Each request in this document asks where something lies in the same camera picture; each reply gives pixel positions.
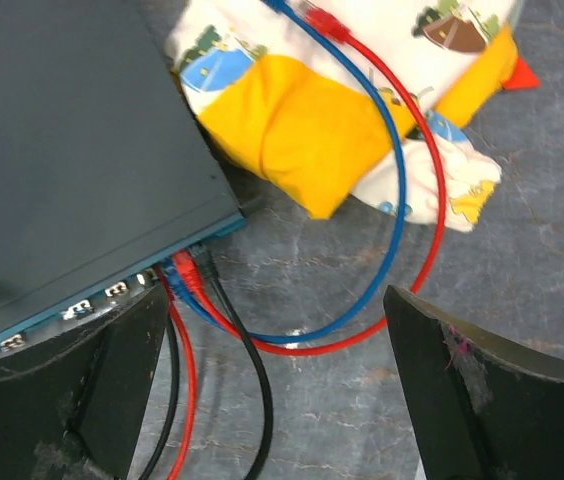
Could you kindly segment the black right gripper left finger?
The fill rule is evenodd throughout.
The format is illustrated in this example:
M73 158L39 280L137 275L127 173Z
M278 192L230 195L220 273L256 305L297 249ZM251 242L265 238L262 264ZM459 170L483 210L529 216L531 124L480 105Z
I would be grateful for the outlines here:
M0 479L123 479L168 317L154 287L0 359Z

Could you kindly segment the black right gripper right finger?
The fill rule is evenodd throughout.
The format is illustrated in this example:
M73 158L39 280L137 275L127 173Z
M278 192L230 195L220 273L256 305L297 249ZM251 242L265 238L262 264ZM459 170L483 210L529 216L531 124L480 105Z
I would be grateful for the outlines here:
M564 479L564 360L398 287L388 332L419 479Z

